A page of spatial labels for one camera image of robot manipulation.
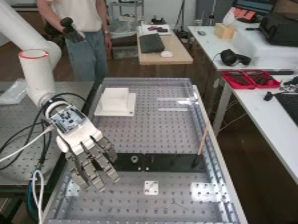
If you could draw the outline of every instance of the computer screen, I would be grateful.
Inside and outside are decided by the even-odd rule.
[[[248,9],[260,15],[267,15],[273,11],[277,0],[236,0],[235,7]]]

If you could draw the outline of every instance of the person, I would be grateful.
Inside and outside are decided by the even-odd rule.
[[[106,0],[38,0],[42,16],[64,34],[76,81],[102,82],[108,75],[107,51],[112,42]],[[74,32],[60,24],[74,20]]]

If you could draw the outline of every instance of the red tray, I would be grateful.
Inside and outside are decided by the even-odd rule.
[[[255,89],[256,83],[243,71],[223,71],[221,75],[233,89]]]
[[[260,89],[280,88],[281,83],[272,77],[272,75],[268,72],[263,70],[247,70],[244,71],[244,73],[253,80],[257,88]]]

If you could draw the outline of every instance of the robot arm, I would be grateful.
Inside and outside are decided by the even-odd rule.
[[[118,154],[88,117],[63,98],[55,97],[52,71],[62,50],[43,38],[4,0],[0,0],[0,32],[23,50],[19,58],[28,95],[58,129],[56,141],[60,150],[67,153],[74,180],[84,188],[95,185],[99,190],[104,190],[98,170],[102,168],[111,179],[119,181],[119,174],[111,164]]]

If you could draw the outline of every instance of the wooden stick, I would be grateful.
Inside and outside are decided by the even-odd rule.
[[[207,127],[205,127],[205,131],[204,131],[204,135],[203,135],[203,141],[200,143],[200,147],[199,147],[199,156],[203,154],[203,147],[205,145],[205,139],[208,137],[208,128],[209,128],[209,124],[211,124],[211,121],[208,120],[207,122]]]

